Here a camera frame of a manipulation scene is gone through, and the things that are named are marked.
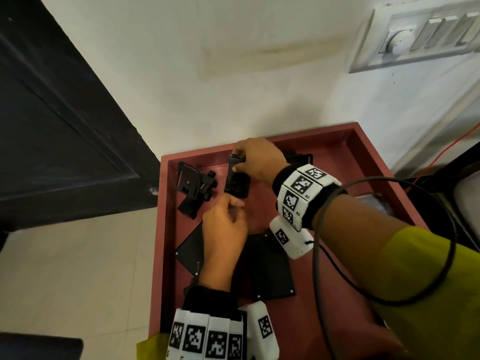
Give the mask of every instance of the black cable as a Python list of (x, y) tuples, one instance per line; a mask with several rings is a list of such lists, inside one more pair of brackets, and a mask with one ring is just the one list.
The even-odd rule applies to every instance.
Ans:
[[(445, 264), (443, 265), (440, 273), (437, 275), (437, 277), (423, 290), (421, 290), (419, 293), (417, 293), (414, 296), (411, 296), (410, 298), (406, 299), (401, 299), (401, 300), (390, 300), (390, 299), (382, 299), (379, 297), (376, 297), (367, 291), (359, 288), (357, 285), (355, 285), (347, 276), (340, 270), (340, 268), (335, 264), (333, 261), (332, 257), (330, 254), (327, 252), (327, 250), (320, 244), (320, 230), (323, 226), (324, 220), (325, 220), (325, 215), (327, 212), (328, 207), (332, 204), (333, 200), (340, 194), (342, 193), (346, 188), (351, 187), (357, 183), (362, 183), (362, 182), (368, 182), (368, 181), (390, 181), (390, 182), (397, 182), (397, 183), (405, 183), (406, 185), (410, 187), (417, 188), (421, 190), (422, 192), (426, 193), (430, 198), (435, 200), (441, 207), (445, 210), (445, 212), (448, 215), (448, 218), (452, 222), (453, 226), (453, 238), (450, 239), (450, 248), (448, 249), (448, 254), (447, 254), (447, 259), (445, 260)], [(321, 331), (323, 333), (323, 338), (325, 340), (325, 344), (327, 346), (328, 352), (330, 353), (330, 357), (332, 360), (336, 360), (337, 357), (335, 355), (334, 349), (332, 347), (332, 343), (330, 342), (330, 338), (328, 336), (327, 332), (327, 321), (325, 320), (325, 314), (324, 314), (324, 309), (323, 309), (323, 304), (322, 304), (322, 292), (320, 288), (320, 264), (319, 264), (319, 251), (322, 250), (327, 258), (330, 260), (330, 262), (333, 264), (333, 267), (335, 270), (341, 275), (345, 281), (351, 285), (353, 289), (355, 289), (358, 293), (362, 294), (365, 296), (368, 300), (379, 303), (385, 306), (390, 306), (390, 307), (400, 307), (400, 306), (406, 306), (410, 305), (413, 303), (416, 303), (418, 301), (421, 301), (425, 299), (427, 296), (430, 296), (435, 290), (438, 289), (438, 287), (445, 281), (447, 278), (447, 274), (452, 267), (453, 260), (455, 257), (455, 252), (457, 248), (457, 239), (458, 239), (458, 233), (457, 233), (457, 226), (455, 224), (455, 221), (452, 217), (452, 214), (450, 211), (446, 208), (445, 204), (437, 199), (425, 188), (417, 186), (416, 184), (413, 184), (409, 181), (403, 180), (403, 179), (397, 179), (393, 177), (387, 177), (387, 176), (368, 176), (364, 178), (360, 178), (357, 180), (353, 180), (351, 182), (348, 182), (346, 184), (343, 184), (341, 187), (338, 187), (335, 189), (328, 199), (325, 201), (325, 204), (323, 205), (320, 214), (318, 215), (316, 227), (315, 227), (315, 236), (313, 238), (313, 256), (312, 256), (312, 267), (313, 267), (313, 289), (315, 292), (315, 303), (317, 306), (317, 314), (318, 314), (318, 320), (320, 322), (320, 327)]]

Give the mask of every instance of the person's right hand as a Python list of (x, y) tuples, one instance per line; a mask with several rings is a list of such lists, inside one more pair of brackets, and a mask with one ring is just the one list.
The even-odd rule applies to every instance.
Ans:
[(233, 167), (234, 172), (247, 173), (270, 186), (280, 170), (289, 165), (283, 153), (265, 138), (248, 138), (235, 144), (233, 154), (245, 156), (245, 163)]

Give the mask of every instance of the hand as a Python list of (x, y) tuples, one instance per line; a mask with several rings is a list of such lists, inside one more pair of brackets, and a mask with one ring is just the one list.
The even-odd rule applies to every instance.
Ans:
[(201, 286), (230, 292), (233, 270), (248, 235), (244, 205), (241, 199), (225, 193), (203, 215), (204, 261), (198, 278)]
[(247, 173), (270, 186), (280, 170), (289, 165), (279, 148), (265, 138), (241, 140), (235, 144), (232, 153), (246, 157), (245, 163), (233, 167), (234, 172)]

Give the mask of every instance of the beige floor tile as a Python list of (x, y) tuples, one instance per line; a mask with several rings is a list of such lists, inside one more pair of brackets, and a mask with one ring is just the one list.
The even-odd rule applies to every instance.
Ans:
[(125, 331), (145, 216), (151, 210), (12, 234), (0, 253), (0, 331), (81, 338)]
[(124, 356), (125, 339), (124, 331), (86, 337), (83, 339), (80, 360), (121, 360)]
[(135, 272), (129, 309), (128, 329), (148, 326), (152, 297), (152, 271), (155, 249), (157, 208), (144, 210), (138, 234)]
[(147, 340), (148, 327), (128, 330), (125, 338), (125, 348), (123, 350), (123, 360), (137, 359), (137, 343)]

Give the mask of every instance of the black door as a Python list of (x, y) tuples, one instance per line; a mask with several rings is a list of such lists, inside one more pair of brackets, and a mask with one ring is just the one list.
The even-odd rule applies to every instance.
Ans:
[(0, 224), (157, 205), (160, 163), (40, 0), (0, 1)]

